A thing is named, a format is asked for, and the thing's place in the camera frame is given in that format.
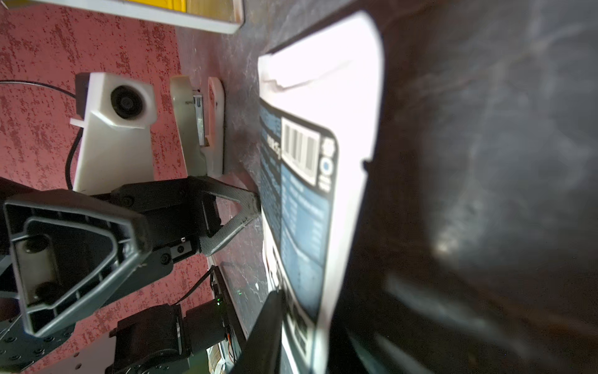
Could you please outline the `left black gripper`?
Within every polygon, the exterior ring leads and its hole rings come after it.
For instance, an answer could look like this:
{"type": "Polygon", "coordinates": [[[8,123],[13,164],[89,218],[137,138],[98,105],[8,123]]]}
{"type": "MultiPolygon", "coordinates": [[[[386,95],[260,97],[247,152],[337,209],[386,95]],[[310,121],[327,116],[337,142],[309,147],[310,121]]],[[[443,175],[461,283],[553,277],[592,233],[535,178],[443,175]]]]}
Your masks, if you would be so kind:
{"type": "Polygon", "coordinates": [[[204,176],[20,194],[3,212],[23,328],[45,338],[166,277],[184,238],[206,257],[224,249],[260,198],[204,176]]]}

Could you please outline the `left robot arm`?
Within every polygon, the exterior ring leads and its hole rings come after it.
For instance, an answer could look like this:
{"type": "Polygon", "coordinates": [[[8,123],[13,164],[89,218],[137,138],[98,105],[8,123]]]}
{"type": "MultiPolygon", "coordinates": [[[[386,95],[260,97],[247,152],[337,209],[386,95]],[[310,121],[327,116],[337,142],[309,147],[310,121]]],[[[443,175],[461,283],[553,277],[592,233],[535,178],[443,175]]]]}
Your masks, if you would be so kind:
{"type": "MultiPolygon", "coordinates": [[[[1,370],[23,372],[99,309],[211,256],[258,217],[259,196],[209,177],[123,185],[87,196],[1,181],[1,370]]],[[[184,312],[162,303],[121,319],[68,372],[183,373],[223,340],[242,349],[221,271],[200,278],[213,300],[184,312]]]]}

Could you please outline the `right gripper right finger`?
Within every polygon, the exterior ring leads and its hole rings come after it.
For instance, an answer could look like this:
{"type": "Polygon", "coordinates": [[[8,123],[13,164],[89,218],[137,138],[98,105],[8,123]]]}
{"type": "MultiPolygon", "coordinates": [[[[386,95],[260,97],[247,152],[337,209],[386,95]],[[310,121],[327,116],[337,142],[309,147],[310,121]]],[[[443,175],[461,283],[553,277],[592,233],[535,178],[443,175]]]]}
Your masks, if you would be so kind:
{"type": "Polygon", "coordinates": [[[380,339],[351,334],[340,322],[330,329],[328,373],[401,373],[380,339]]]}

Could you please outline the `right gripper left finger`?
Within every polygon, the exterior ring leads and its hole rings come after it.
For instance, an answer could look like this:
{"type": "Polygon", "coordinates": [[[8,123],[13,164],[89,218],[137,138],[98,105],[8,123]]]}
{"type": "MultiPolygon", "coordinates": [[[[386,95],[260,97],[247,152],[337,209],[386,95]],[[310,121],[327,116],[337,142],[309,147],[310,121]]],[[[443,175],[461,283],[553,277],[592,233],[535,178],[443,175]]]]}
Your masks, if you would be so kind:
{"type": "Polygon", "coordinates": [[[249,335],[241,356],[230,373],[280,372],[284,294],[271,291],[249,335]]]}

